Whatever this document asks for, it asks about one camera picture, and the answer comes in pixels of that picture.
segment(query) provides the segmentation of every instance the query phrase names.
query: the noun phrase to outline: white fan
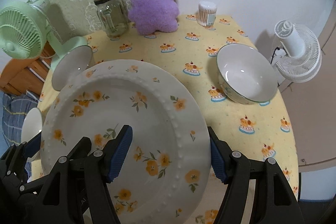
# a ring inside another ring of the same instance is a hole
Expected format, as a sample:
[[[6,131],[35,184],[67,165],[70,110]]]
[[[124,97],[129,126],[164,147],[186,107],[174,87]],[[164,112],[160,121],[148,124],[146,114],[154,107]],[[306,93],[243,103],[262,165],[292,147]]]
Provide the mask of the white fan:
[[[297,83],[311,80],[321,68],[322,55],[316,35],[305,25],[279,21],[274,28],[271,64]]]

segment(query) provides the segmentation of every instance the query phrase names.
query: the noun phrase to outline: cotton swab container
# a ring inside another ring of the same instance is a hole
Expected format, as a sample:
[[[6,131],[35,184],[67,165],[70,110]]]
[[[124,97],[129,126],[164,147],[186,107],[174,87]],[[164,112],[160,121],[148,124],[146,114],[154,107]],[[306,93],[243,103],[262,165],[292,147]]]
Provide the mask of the cotton swab container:
[[[217,6],[213,2],[201,1],[198,4],[197,23],[201,26],[212,26],[216,19]]]

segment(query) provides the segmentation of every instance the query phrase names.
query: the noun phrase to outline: cake print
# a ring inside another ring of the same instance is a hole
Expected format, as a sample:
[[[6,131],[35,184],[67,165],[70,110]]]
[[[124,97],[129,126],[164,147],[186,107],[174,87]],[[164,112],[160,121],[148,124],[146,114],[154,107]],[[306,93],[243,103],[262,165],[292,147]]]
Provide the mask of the cake print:
[[[222,24],[225,24],[225,25],[230,25],[230,21],[229,20],[226,20],[224,18],[220,19],[219,20],[219,23],[222,23]]]
[[[216,89],[214,86],[211,86],[211,89],[208,91],[211,95],[212,102],[221,102],[226,99],[226,96],[221,89]]]
[[[200,36],[196,35],[192,32],[187,33],[187,36],[185,37],[186,39],[193,40],[193,41],[198,41]]]
[[[219,49],[218,48],[211,48],[211,47],[208,47],[206,49],[207,53],[209,54],[210,57],[216,57],[217,54],[218,54],[218,51]]]
[[[119,52],[129,52],[132,49],[131,45],[132,44],[122,44],[119,47]]]
[[[259,103],[260,106],[268,106],[271,101]]]
[[[98,51],[98,47],[97,46],[90,46],[92,49],[92,52],[97,52]]]
[[[288,171],[286,167],[284,170],[282,170],[282,172],[285,175],[287,181],[289,181],[289,175],[292,173],[292,171]]]
[[[201,69],[203,69],[203,67],[198,67],[194,63],[190,62],[184,65],[183,72],[188,75],[199,76]]]
[[[248,117],[245,116],[240,119],[239,131],[245,134],[253,134],[255,132],[253,128],[254,125],[256,125],[256,122],[251,122]]]
[[[161,52],[174,52],[176,48],[174,47],[175,44],[166,44],[160,46]]]
[[[290,127],[289,127],[289,126],[291,125],[291,123],[290,123],[290,122],[287,122],[286,119],[285,119],[285,117],[284,117],[283,119],[281,119],[280,122],[281,122],[280,129],[281,129],[283,132],[288,133],[288,132],[291,131],[291,129],[290,129]]]
[[[216,28],[214,26],[205,26],[205,29],[209,30],[209,31],[214,31],[216,30]]]
[[[247,34],[244,31],[242,31],[242,30],[238,30],[237,33],[239,33],[243,37],[247,37]]]
[[[232,37],[227,37],[226,38],[226,43],[227,44],[233,44],[233,43],[238,43],[238,42],[239,42],[238,40],[236,40],[236,39],[234,39]]]
[[[271,146],[264,144],[264,147],[262,148],[261,152],[263,154],[262,158],[263,161],[265,161],[267,158],[274,158],[276,154],[274,150],[274,143]]]
[[[145,35],[145,38],[156,38],[156,35],[155,35],[155,32],[154,33],[151,33],[151,34],[148,34],[148,35]]]
[[[294,187],[293,187],[293,193],[294,193],[294,195],[297,197],[297,196],[299,195],[299,187],[294,186]]]
[[[187,15],[186,16],[186,19],[189,19],[189,20],[197,20],[197,17],[195,15]]]

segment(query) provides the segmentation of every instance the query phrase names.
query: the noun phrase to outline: glass jar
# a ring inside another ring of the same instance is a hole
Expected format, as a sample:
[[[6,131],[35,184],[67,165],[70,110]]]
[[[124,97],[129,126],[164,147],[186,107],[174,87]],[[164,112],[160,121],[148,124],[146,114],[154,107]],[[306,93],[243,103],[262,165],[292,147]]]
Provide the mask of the glass jar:
[[[108,37],[119,37],[128,30],[125,9],[120,0],[94,0],[94,3]]]

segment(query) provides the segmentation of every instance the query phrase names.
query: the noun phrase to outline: label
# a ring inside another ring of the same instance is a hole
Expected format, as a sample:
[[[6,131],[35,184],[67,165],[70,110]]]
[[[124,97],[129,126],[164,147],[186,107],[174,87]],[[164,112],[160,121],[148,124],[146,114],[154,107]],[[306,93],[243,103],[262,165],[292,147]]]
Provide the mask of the label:
[[[216,14],[209,14],[207,18],[207,26],[212,26],[215,23]]]

